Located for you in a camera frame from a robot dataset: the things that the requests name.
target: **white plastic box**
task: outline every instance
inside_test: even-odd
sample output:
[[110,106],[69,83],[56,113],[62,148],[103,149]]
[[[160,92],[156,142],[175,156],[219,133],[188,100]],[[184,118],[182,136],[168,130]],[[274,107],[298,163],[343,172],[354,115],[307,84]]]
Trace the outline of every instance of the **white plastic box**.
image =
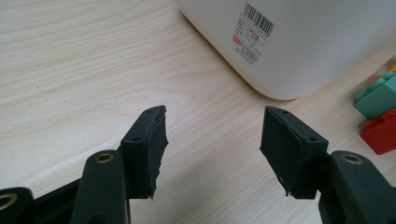
[[178,0],[257,91],[298,98],[396,41],[396,0]]

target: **green toy block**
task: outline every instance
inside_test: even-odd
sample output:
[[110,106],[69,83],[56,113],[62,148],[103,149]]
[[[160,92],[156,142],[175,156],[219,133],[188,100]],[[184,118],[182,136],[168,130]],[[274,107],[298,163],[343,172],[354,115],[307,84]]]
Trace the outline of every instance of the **green toy block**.
[[396,107],[396,75],[389,71],[355,97],[354,104],[368,120],[374,120]]

